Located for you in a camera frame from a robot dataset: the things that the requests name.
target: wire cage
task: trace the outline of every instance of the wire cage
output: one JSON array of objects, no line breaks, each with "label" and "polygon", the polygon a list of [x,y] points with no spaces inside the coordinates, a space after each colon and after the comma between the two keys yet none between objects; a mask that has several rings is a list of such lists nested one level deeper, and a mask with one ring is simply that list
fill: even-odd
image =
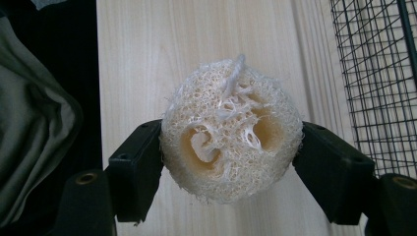
[{"label": "wire cage", "polygon": [[355,146],[376,162],[376,176],[416,178],[417,2],[330,0],[330,7]]}]

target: loofah fiber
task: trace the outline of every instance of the loofah fiber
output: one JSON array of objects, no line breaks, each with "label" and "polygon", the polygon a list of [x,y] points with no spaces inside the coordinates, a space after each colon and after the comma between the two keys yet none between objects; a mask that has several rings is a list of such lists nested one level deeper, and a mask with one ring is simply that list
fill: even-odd
[{"label": "loofah fiber", "polygon": [[221,204],[267,189],[302,140],[302,121],[277,79],[223,60],[202,65],[162,120],[164,164],[189,193]]}]

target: gray fabric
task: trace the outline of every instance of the gray fabric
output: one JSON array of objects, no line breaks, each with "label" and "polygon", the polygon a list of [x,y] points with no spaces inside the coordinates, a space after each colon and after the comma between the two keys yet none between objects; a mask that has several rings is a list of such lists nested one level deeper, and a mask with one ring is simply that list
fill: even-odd
[{"label": "gray fabric", "polygon": [[0,226],[19,218],[26,197],[64,157],[82,119],[77,101],[0,19]]}]

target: loofah hole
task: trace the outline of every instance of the loofah hole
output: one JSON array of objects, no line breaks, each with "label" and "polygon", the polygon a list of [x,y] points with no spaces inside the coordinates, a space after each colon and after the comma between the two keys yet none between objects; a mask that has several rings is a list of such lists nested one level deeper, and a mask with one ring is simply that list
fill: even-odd
[{"label": "loofah hole", "polygon": [[269,151],[279,149],[284,134],[278,120],[272,118],[270,111],[266,108],[253,109],[252,112],[259,119],[254,126],[254,134],[260,140],[262,149]]},{"label": "loofah hole", "polygon": [[211,134],[205,126],[186,130],[181,136],[182,156],[188,164],[200,170],[214,169],[221,156],[218,148],[209,148]]}]

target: light wood grain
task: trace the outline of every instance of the light wood grain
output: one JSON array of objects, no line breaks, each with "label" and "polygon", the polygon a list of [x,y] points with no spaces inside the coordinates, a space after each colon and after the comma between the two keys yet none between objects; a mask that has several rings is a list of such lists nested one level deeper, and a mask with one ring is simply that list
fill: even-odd
[{"label": "light wood grain", "polygon": [[[335,83],[326,82],[334,71],[333,52],[327,46],[328,25],[322,14],[325,4],[290,0],[97,1],[104,162],[138,125],[161,118],[172,92],[200,63],[235,58],[240,53],[246,55],[248,65],[281,80],[304,120],[348,137],[346,123],[341,120],[345,114],[337,104],[340,91],[334,90]],[[180,190],[164,169],[146,222],[138,227],[118,224],[119,235],[358,232],[357,228],[328,224],[293,168],[269,191],[225,206],[197,201]]]}]

